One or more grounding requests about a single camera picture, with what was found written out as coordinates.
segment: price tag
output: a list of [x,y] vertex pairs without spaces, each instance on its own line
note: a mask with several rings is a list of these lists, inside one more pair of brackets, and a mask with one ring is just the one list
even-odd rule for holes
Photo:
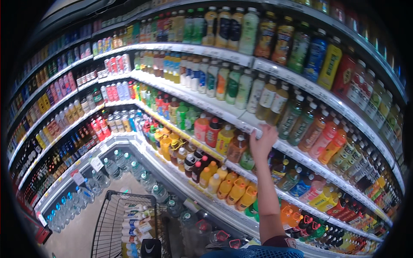
[[73,180],[75,180],[77,185],[81,185],[85,181],[85,178],[82,174],[79,173],[78,169],[72,171],[72,173],[70,173],[70,176],[73,178]]

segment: hand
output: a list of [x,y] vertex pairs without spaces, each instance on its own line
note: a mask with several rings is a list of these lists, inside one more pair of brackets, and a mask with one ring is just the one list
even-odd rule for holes
[[260,124],[260,126],[262,129],[261,138],[259,140],[256,139],[256,130],[251,133],[249,138],[249,149],[256,164],[258,161],[267,161],[271,148],[278,140],[278,130],[276,127],[267,124]]

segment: metal wire basket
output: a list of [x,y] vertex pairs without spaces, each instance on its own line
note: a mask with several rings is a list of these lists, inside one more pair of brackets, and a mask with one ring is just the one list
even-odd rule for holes
[[154,209],[155,236],[162,244],[162,258],[169,258],[170,246],[165,223],[161,219],[159,206],[152,195],[121,193],[112,190],[106,192],[105,199],[96,222],[92,241],[91,258],[122,257],[122,223],[124,222],[125,206],[142,204]]

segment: person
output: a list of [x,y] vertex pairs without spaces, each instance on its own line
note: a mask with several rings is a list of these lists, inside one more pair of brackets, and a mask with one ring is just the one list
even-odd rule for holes
[[297,249],[294,238],[285,234],[281,223],[281,210],[271,178],[270,168],[267,163],[268,154],[278,140],[276,127],[267,124],[260,125],[262,136],[256,138],[256,130],[249,138],[249,148],[255,161],[259,212],[259,235],[261,246],[251,245],[244,249],[232,249],[223,247],[221,250],[212,251],[201,256],[201,258],[303,258],[304,253]]

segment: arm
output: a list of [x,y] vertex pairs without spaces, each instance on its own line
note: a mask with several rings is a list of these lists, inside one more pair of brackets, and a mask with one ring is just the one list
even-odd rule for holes
[[262,125],[262,137],[257,140],[256,132],[252,132],[250,137],[250,150],[255,161],[257,174],[258,211],[260,221],[260,239],[264,243],[275,236],[285,236],[281,223],[280,204],[271,178],[271,172],[267,164],[268,154],[278,139],[278,132],[275,127]]

